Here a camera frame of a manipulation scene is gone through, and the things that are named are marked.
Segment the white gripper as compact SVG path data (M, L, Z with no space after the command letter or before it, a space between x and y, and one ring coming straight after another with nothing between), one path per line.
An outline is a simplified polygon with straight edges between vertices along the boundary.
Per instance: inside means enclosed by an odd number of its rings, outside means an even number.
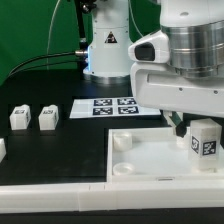
M187 79L165 64L135 62L130 74L136 102L166 110L163 116L178 137L186 135L182 112L224 118L224 66L216 76Z

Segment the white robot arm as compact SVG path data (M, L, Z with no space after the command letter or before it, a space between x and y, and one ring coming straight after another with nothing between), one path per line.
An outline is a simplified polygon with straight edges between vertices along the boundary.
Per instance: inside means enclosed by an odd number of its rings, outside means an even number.
M132 42L128 0L81 0L93 18L85 77L128 77L143 107L224 118L224 0L150 1L160 28Z

